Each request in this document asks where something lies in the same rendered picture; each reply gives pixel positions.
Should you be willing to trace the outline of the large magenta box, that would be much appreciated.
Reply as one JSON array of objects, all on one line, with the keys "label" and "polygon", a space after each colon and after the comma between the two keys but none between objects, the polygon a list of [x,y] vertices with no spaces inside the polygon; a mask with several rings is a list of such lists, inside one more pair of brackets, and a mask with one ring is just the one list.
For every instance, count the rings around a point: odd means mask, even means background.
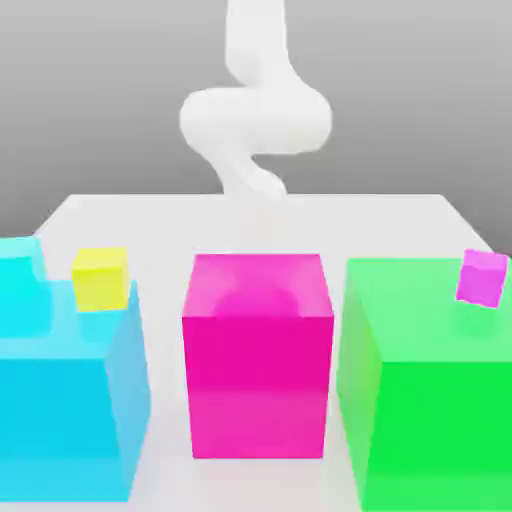
[{"label": "large magenta box", "polygon": [[193,456],[322,458],[333,331],[319,255],[196,255],[182,313]]}]

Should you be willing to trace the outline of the large cyan box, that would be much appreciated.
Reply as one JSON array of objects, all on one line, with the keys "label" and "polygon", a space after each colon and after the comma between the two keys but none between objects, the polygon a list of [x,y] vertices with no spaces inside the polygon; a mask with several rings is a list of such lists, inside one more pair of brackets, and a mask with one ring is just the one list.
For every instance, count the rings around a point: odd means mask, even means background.
[{"label": "large cyan box", "polygon": [[126,501],[151,409],[138,291],[80,312],[48,284],[49,329],[0,338],[0,502]]}]

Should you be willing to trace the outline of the small cyan cube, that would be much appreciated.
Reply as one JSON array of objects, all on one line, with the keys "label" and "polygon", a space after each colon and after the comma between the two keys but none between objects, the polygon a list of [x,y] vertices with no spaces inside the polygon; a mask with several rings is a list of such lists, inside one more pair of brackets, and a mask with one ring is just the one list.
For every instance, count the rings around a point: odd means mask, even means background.
[{"label": "small cyan cube", "polygon": [[35,337],[51,320],[51,290],[38,238],[0,238],[0,338]]}]

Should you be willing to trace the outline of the small yellow cube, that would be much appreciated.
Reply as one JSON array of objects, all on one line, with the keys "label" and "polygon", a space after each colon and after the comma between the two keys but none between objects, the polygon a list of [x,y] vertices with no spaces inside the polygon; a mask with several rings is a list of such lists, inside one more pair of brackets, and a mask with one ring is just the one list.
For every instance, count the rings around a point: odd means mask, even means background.
[{"label": "small yellow cube", "polygon": [[130,293],[127,249],[79,249],[72,265],[72,283],[80,312],[125,309]]}]

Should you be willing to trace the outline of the small violet cube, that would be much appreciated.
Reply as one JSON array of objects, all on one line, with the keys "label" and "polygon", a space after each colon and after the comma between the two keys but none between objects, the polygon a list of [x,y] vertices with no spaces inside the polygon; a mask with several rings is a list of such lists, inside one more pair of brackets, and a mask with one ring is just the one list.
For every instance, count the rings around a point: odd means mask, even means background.
[{"label": "small violet cube", "polygon": [[501,301],[508,261],[505,254],[465,249],[456,299],[496,309]]}]

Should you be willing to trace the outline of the large green box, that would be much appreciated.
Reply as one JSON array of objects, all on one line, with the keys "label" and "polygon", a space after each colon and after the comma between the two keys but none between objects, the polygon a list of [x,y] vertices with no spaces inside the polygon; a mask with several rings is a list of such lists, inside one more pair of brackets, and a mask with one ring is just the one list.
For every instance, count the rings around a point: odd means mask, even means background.
[{"label": "large green box", "polygon": [[455,297],[457,259],[350,259],[336,392],[363,512],[512,512],[512,276]]}]

